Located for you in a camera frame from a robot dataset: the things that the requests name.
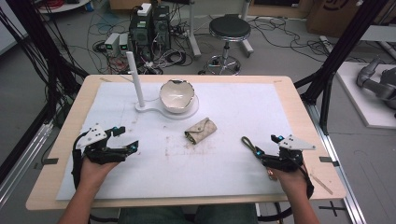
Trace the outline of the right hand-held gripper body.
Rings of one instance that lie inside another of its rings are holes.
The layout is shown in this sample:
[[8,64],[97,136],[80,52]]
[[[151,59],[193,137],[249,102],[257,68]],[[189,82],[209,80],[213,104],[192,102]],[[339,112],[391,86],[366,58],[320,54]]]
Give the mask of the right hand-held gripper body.
[[315,150],[316,147],[292,134],[284,138],[282,142],[277,144],[278,154],[267,155],[267,160],[262,161],[262,165],[287,173],[294,172],[304,164],[303,151]]

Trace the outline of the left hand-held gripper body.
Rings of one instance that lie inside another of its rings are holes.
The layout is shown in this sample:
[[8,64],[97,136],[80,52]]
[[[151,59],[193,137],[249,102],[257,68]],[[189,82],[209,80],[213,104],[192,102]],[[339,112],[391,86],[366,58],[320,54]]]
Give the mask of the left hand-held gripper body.
[[128,156],[120,151],[121,148],[108,147],[108,140],[106,130],[98,124],[82,133],[75,141],[75,163],[83,156],[98,164],[125,161]]

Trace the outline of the person's left hand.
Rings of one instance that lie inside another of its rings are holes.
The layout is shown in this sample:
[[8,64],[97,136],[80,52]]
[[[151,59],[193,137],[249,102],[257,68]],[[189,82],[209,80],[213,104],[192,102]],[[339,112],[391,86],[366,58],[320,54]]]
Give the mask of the person's left hand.
[[119,165],[118,162],[98,164],[88,158],[84,158],[78,186],[82,189],[99,189],[104,183],[106,176],[117,165]]

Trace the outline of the white paper sheet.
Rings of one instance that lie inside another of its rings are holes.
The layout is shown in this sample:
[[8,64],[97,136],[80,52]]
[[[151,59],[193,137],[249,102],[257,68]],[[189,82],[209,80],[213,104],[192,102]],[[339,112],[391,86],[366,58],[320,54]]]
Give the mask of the white paper sheet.
[[[276,194],[278,184],[241,139],[249,138],[268,154],[277,154],[271,134],[287,136],[290,124],[276,88],[263,83],[195,83],[199,109],[194,116],[173,120],[154,111],[135,109],[134,86],[105,82],[81,127],[124,126],[110,138],[112,148],[138,141],[138,150],[113,169],[100,199],[160,199],[201,196]],[[217,130],[194,145],[184,132],[210,118]]]

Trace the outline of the white stand with pole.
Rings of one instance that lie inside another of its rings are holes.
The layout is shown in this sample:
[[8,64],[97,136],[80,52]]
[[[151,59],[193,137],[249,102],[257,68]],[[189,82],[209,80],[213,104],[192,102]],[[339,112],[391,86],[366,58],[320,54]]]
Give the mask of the white stand with pole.
[[126,52],[127,56],[127,61],[130,67],[129,74],[132,76],[132,83],[134,84],[134,89],[136,92],[137,100],[138,102],[135,104],[135,109],[140,112],[158,112],[162,114],[164,117],[168,119],[173,119],[173,120],[183,120],[183,119],[188,119],[192,117],[199,109],[199,99],[198,96],[195,93],[194,100],[192,103],[191,108],[184,113],[181,114],[174,114],[171,112],[168,112],[167,110],[164,109],[161,100],[160,100],[160,91],[158,93],[158,97],[154,100],[147,101],[144,99],[142,87],[141,87],[141,82],[140,78],[137,72],[137,67],[134,59],[134,54],[131,51]]

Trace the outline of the beige key pouch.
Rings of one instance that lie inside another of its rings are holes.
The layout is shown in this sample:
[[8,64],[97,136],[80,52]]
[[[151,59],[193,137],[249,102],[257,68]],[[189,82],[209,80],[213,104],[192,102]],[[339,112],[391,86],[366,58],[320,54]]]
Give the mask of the beige key pouch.
[[205,118],[187,129],[184,134],[194,145],[200,143],[210,134],[217,130],[216,124],[210,119]]

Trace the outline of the white platform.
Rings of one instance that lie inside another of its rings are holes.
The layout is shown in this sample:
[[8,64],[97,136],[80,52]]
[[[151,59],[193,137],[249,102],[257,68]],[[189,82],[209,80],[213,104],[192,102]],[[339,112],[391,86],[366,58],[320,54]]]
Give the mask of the white platform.
[[356,84],[358,73],[364,66],[366,63],[344,62],[337,71],[337,78],[366,127],[396,130],[396,110]]

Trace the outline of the person's legs in jeans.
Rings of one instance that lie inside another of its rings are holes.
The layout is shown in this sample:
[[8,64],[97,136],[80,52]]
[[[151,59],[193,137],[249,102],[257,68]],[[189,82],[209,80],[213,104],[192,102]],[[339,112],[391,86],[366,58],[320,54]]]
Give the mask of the person's legs in jeans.
[[199,205],[194,215],[181,206],[132,207],[120,210],[118,224],[259,224],[254,203]]

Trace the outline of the grey power supply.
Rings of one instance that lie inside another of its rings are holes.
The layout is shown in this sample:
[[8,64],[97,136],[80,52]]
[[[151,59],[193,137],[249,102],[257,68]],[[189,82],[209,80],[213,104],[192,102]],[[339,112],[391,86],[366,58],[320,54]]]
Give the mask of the grey power supply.
[[128,35],[120,34],[119,47],[121,52],[126,52],[129,50]]
[[111,34],[105,41],[106,52],[110,55],[117,55],[120,52],[119,42],[120,35],[118,33]]

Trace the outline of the white power strip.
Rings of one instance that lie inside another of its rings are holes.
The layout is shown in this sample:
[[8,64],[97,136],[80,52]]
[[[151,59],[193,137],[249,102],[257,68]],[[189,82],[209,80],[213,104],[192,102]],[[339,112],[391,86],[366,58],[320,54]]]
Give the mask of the white power strip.
[[321,35],[321,36],[319,37],[319,40],[320,40],[321,43],[324,45],[325,49],[326,49],[329,53],[331,53],[332,50],[333,50],[333,45],[332,45],[332,43],[329,41],[329,39],[328,39],[326,36]]

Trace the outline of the black round stool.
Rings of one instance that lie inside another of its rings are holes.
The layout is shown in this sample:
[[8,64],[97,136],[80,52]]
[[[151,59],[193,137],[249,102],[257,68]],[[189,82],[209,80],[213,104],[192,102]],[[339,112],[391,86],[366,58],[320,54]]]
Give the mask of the black round stool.
[[212,56],[205,65],[208,72],[213,75],[238,75],[241,63],[229,55],[232,42],[243,42],[250,36],[249,24],[238,16],[225,15],[213,19],[209,23],[209,33],[224,42],[220,55]]

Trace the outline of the white box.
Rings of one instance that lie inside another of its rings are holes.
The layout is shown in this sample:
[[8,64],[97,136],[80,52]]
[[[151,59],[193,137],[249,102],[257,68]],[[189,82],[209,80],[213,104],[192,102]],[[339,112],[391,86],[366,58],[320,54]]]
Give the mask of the white box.
[[152,4],[150,3],[143,3],[139,9],[137,10],[137,15],[138,16],[147,16],[152,8]]

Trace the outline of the round white table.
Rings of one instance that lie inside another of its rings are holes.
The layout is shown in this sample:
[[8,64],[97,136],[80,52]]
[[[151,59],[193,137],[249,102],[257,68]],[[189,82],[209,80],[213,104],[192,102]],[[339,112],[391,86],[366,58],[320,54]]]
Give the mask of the round white table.
[[68,3],[66,0],[43,0],[38,4],[39,12],[44,14],[66,12],[77,8],[94,10],[92,0],[78,0],[77,3]]

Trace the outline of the cardboard box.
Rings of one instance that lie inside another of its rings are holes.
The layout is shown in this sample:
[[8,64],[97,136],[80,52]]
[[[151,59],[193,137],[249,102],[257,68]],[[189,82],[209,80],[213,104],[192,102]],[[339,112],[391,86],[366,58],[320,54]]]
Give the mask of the cardboard box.
[[385,0],[386,4],[374,15],[375,8],[379,8],[380,0],[314,0],[314,4],[306,19],[306,31],[316,35],[340,37],[348,25],[359,15],[354,23],[358,26],[363,21],[371,20],[372,24],[384,23],[396,18],[396,0]]

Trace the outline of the aluminium rail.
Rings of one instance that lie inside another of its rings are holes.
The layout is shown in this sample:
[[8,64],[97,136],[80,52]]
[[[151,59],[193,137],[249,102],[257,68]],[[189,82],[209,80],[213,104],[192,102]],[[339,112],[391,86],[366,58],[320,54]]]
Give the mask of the aluminium rail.
[[315,105],[306,105],[305,109],[317,130],[318,136],[324,145],[324,148],[331,158],[331,164],[334,166],[336,173],[340,177],[341,183],[346,190],[346,197],[343,199],[344,206],[352,224],[367,224],[366,219],[361,211],[359,203],[355,197],[352,187],[349,184],[347,175],[343,169],[342,163],[339,160],[332,139],[319,126],[319,112]]
[[53,123],[42,124],[22,148],[22,154],[12,166],[5,180],[0,184],[0,210],[6,205],[11,194],[23,179],[36,155],[46,143],[53,130]]

